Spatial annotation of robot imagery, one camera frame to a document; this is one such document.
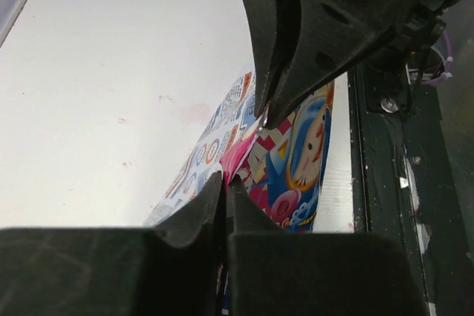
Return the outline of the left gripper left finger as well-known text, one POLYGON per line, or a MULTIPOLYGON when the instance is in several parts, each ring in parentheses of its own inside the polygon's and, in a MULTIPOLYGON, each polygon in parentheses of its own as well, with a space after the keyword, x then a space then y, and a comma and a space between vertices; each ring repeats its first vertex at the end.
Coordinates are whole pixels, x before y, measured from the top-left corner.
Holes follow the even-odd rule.
POLYGON ((3 315, 219 315, 223 179, 152 227, 1 231, 3 315))

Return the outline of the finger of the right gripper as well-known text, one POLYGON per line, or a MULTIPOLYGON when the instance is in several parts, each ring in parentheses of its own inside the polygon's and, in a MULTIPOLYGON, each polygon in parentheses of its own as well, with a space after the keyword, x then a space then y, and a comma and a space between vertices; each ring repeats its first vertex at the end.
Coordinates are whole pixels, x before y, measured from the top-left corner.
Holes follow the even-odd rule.
POLYGON ((267 115, 274 128, 303 98, 393 39, 400 0, 299 0, 300 30, 267 115))
POLYGON ((278 69, 278 23, 281 0, 242 0, 247 16, 256 72, 254 113, 260 116, 273 91, 278 69))

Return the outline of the pink pet food bag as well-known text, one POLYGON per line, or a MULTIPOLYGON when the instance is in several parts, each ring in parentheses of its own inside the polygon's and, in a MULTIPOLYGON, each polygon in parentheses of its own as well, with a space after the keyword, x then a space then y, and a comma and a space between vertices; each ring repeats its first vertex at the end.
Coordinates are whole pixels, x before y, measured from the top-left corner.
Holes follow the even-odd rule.
POLYGON ((256 205, 291 232, 309 231, 316 216, 330 142, 334 84, 303 100, 275 129, 255 117, 252 67, 233 83, 147 225, 160 223, 202 191, 214 172, 242 180, 256 205))

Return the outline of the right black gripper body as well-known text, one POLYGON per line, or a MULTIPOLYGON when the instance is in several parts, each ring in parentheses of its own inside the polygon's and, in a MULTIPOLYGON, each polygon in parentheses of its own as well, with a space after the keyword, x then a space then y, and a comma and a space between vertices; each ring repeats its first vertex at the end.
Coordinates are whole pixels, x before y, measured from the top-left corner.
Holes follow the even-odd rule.
POLYGON ((400 0, 394 35, 367 59, 372 68, 402 68, 413 53, 431 47, 446 27, 442 13, 460 0, 400 0))

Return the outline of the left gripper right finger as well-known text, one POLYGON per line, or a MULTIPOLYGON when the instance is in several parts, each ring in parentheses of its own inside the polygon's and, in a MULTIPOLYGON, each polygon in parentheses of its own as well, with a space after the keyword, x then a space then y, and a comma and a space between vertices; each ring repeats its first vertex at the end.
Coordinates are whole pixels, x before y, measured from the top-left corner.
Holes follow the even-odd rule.
POLYGON ((291 233, 227 190, 230 315, 426 315, 406 255, 367 233, 291 233))

